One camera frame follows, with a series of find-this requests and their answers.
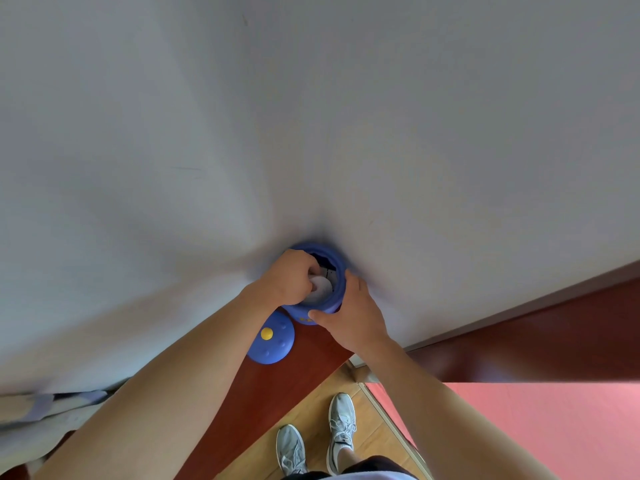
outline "person's left arm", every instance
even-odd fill
[[[164,350],[44,464],[37,480],[171,480],[227,395],[268,316],[311,291],[316,259],[287,250],[258,281]]]

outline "sneaker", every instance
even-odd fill
[[[276,437],[276,455],[278,464],[285,476],[294,473],[307,473],[305,443],[302,436],[292,424],[278,430]]]
[[[331,442],[326,452],[326,468],[331,475],[338,475],[337,453],[343,447],[353,450],[353,434],[356,432],[356,409],[348,394],[336,394],[329,406]]]

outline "person's right arm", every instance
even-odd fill
[[[441,479],[555,479],[442,382],[424,371],[387,334],[366,282],[347,272],[347,291],[336,314],[309,313],[340,345],[377,375],[411,432],[432,475]]]

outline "person's left hand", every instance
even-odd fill
[[[309,274],[320,274],[316,258],[304,251],[288,249],[260,278],[270,298],[278,306],[295,305],[307,297],[313,289]]]

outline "blue container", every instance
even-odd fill
[[[347,270],[347,261],[342,255],[330,246],[324,244],[318,244],[316,242],[302,242],[292,246],[291,249],[303,250],[306,253],[311,254],[318,261],[321,267],[335,270],[337,276],[336,286],[333,288],[333,292],[327,297],[324,302],[315,306],[302,305],[284,305],[283,308],[288,311],[289,315],[304,325],[316,325],[316,322],[309,318],[308,313],[310,310],[320,310],[325,313],[334,313],[342,304],[342,298],[344,298],[344,291],[347,288],[347,281],[344,278],[344,272]]]
[[[284,313],[274,312],[262,325],[247,355],[257,363],[276,363],[289,353],[295,336],[289,317]]]

